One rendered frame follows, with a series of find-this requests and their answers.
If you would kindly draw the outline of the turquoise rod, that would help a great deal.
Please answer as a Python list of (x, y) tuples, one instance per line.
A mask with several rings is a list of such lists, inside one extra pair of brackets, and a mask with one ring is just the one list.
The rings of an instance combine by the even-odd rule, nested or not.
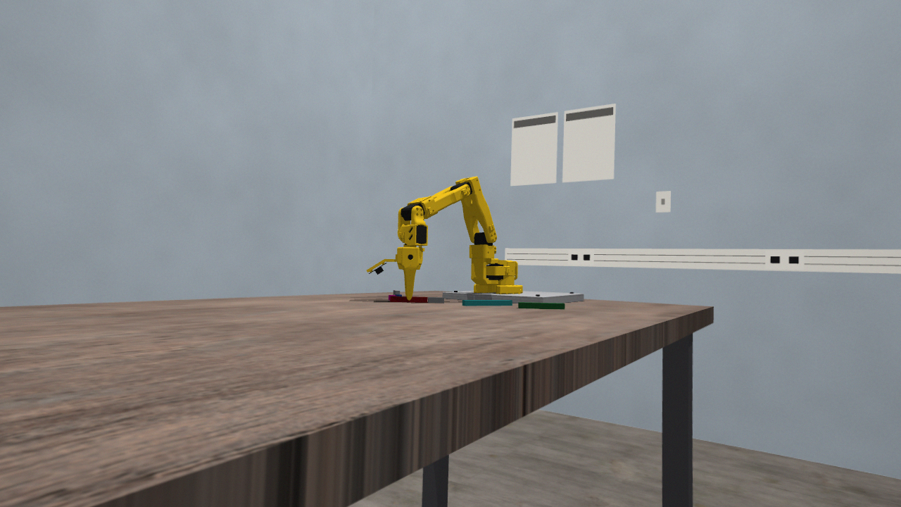
[(462, 301), (462, 305), (469, 306), (512, 306), (512, 301)]

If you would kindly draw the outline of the red rod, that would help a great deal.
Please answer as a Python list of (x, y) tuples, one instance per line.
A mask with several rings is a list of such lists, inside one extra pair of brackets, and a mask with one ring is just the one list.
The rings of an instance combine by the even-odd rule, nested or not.
[(390, 302), (427, 303), (427, 296), (412, 296), (411, 301), (407, 296), (390, 296)]

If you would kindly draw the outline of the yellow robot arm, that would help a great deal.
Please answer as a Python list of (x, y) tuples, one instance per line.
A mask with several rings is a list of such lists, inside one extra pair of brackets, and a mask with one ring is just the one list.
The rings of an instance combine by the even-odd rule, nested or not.
[[(493, 243), (498, 239), (498, 235), (493, 227), (491, 213), (482, 194), (479, 179), (464, 177), (455, 184), (428, 198), (412, 200), (408, 206), (401, 208), (398, 212), (397, 237), (408, 247), (427, 245), (428, 225), (424, 219), (461, 200), (467, 231), (471, 243), (475, 244), (470, 245), (474, 293), (496, 292), (500, 280), (501, 285), (514, 286), (498, 286), (496, 293), (522, 293), (522, 285), (515, 285), (516, 262), (493, 257), (493, 254), (496, 254), (496, 246), (493, 246)], [(480, 222), (485, 233), (479, 233), (477, 222)]]

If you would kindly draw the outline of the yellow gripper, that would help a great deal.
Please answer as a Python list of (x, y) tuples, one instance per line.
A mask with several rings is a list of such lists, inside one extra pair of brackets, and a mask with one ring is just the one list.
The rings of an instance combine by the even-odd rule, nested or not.
[(419, 245), (419, 247), (416, 247), (416, 245), (408, 247), (405, 244), (403, 247), (397, 248), (396, 259), (384, 259), (369, 268), (367, 272), (374, 272), (373, 269), (380, 264), (384, 265), (385, 262), (397, 262), (397, 266), (400, 270), (403, 270), (403, 278), (405, 278), (405, 295), (408, 297), (408, 301), (411, 301), (412, 293), (414, 293), (415, 273), (416, 270), (420, 269), (422, 260), (424, 260), (424, 248), (422, 248), (422, 245)]

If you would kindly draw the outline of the green rod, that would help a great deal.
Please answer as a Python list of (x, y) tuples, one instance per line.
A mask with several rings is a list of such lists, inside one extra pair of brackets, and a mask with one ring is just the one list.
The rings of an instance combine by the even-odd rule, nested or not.
[(518, 302), (518, 308), (565, 309), (565, 303), (525, 303)]

